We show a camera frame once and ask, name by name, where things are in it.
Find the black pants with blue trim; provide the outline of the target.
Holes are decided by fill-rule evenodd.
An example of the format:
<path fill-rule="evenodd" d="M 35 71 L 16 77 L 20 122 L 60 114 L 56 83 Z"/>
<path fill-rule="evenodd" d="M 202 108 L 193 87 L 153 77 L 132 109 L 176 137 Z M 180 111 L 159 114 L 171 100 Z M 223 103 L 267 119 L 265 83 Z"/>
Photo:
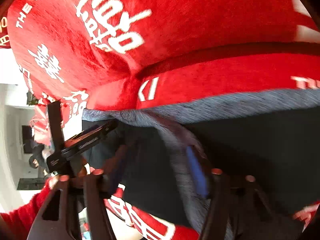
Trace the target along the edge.
<path fill-rule="evenodd" d="M 200 239 L 210 200 L 196 193 L 187 148 L 211 168 L 253 176 L 276 213 L 300 224 L 298 239 L 319 239 L 319 91 L 236 93 L 143 110 L 86 109 L 83 128 L 115 119 L 92 150 L 100 168 L 126 144 L 120 190 L 107 207 L 146 239 Z"/>

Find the red sofa cover with characters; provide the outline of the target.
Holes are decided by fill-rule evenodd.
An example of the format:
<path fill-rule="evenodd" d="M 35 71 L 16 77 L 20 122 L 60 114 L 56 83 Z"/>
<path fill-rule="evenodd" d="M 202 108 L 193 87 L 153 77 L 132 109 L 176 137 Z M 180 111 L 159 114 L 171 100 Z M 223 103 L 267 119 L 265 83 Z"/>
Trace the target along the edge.
<path fill-rule="evenodd" d="M 89 129 L 82 126 L 86 109 L 319 91 L 319 0 L 1 0 L 1 15 L 28 88 L 41 106 L 61 102 L 65 140 Z M 124 189 L 128 149 L 117 190 L 104 203 L 115 239 L 146 239 L 107 207 Z M 95 168 L 88 150 L 76 177 L 61 176 L 84 177 L 115 156 Z M 59 180 L 2 214 L 6 238 L 28 239 Z"/>

